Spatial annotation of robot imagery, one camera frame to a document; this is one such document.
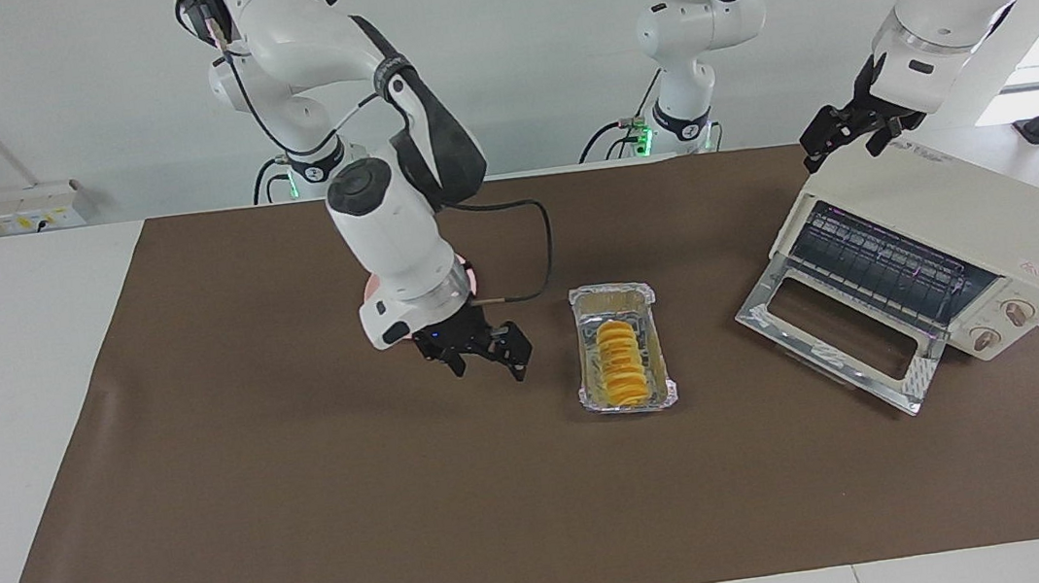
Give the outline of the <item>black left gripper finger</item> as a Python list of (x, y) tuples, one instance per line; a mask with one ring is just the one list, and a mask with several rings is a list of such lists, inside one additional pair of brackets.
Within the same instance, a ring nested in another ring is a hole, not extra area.
[(903, 132), (901, 120), (886, 120), (880, 129), (873, 132), (865, 141), (865, 150), (871, 156), (881, 155), (884, 149)]
[(851, 105), (842, 108), (822, 106), (800, 135), (807, 173), (818, 173), (827, 157), (850, 145), (862, 134), (863, 120)]

